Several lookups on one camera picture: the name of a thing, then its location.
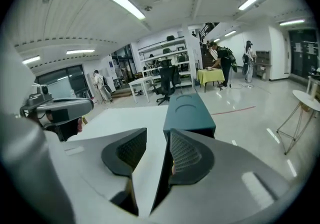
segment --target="person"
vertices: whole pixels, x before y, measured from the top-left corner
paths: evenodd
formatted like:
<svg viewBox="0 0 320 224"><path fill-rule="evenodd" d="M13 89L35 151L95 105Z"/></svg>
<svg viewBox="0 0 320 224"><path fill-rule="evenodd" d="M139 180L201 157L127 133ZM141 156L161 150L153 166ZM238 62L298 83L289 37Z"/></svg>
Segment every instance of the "person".
<svg viewBox="0 0 320 224"><path fill-rule="evenodd" d="M229 55L227 53L227 50L224 47L218 46L216 42L210 43L210 48L213 50L216 50L218 57L217 60L214 62L212 68L216 69L217 67L221 66L223 76L224 76L224 82L222 83L221 89L226 89L228 86L228 80L229 80L229 73L231 68L231 60L229 59Z"/></svg>
<svg viewBox="0 0 320 224"><path fill-rule="evenodd" d="M100 91L103 100L107 102L112 102L113 100L111 98L111 95L105 88L104 77L99 74L98 70L95 70L93 75L94 75L93 84L98 87L98 90Z"/></svg>
<svg viewBox="0 0 320 224"><path fill-rule="evenodd" d="M251 83L252 82L252 75L254 72L254 63L256 61L256 53L252 50L251 46L253 44L251 43L251 41L246 41L246 46L245 46L245 52L244 54L246 56L248 56L248 73L246 74L246 78L245 81L247 83Z"/></svg>

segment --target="woman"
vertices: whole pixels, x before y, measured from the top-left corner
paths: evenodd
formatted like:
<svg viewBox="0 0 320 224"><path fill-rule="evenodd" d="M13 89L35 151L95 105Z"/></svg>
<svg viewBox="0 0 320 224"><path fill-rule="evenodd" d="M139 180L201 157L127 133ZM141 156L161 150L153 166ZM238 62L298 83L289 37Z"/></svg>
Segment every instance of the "woman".
<svg viewBox="0 0 320 224"><path fill-rule="evenodd" d="M252 81L252 75L253 75L253 72L254 72L254 63L256 61L256 53L252 50L251 46L253 44L251 43L251 41L246 41L246 46L245 46L245 52L244 54L246 56L248 56L248 73L246 74L246 82L247 83L251 83Z"/></svg>

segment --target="white ceiling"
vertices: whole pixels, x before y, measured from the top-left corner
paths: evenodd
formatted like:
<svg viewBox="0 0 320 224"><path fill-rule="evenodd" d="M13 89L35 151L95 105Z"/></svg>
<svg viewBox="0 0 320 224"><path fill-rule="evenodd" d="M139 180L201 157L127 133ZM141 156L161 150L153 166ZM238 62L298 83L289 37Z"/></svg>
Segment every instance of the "white ceiling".
<svg viewBox="0 0 320 224"><path fill-rule="evenodd" d="M23 59L40 55L41 61L30 64L38 72L57 64L100 59L130 42L182 23L250 22L251 12L256 11L240 16L238 6L245 0L131 1L145 14L145 20L138 20L110 0L16 0L3 28ZM152 10L145 11L146 6ZM266 0L261 6L263 14L271 16L297 8L291 0ZM66 55L67 50L89 48L95 49L90 57Z"/></svg>

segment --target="man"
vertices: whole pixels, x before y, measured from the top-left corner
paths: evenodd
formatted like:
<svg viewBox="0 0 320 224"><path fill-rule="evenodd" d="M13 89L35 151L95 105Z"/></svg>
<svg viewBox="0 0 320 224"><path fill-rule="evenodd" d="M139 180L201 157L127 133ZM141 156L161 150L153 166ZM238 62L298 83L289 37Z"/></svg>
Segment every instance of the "man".
<svg viewBox="0 0 320 224"><path fill-rule="evenodd" d="M93 75L94 75L93 84L98 87L98 90L100 91L103 100L107 102L112 102L113 100L111 98L111 95L105 88L104 77L99 74L98 70L95 70Z"/></svg>
<svg viewBox="0 0 320 224"><path fill-rule="evenodd" d="M213 64L212 68L217 68L218 66L221 66L223 76L224 76L224 82L222 83L222 90L226 89L228 86L228 80L229 80L229 72L231 68L231 60L229 59L229 55L227 53L227 50L223 47L220 47L217 45L216 42L210 43L210 48L213 50L216 50L218 54L218 59Z"/></svg>

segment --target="yellow table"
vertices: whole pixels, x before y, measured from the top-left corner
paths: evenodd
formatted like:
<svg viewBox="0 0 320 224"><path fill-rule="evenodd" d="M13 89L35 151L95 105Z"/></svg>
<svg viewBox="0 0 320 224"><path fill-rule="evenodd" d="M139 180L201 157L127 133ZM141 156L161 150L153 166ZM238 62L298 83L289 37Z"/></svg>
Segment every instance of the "yellow table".
<svg viewBox="0 0 320 224"><path fill-rule="evenodd" d="M222 69L216 69L208 71L206 69L199 69L197 73L197 79L200 81L200 86L204 85L204 92L206 92L206 87L208 82L215 82L225 81L224 73Z"/></svg>

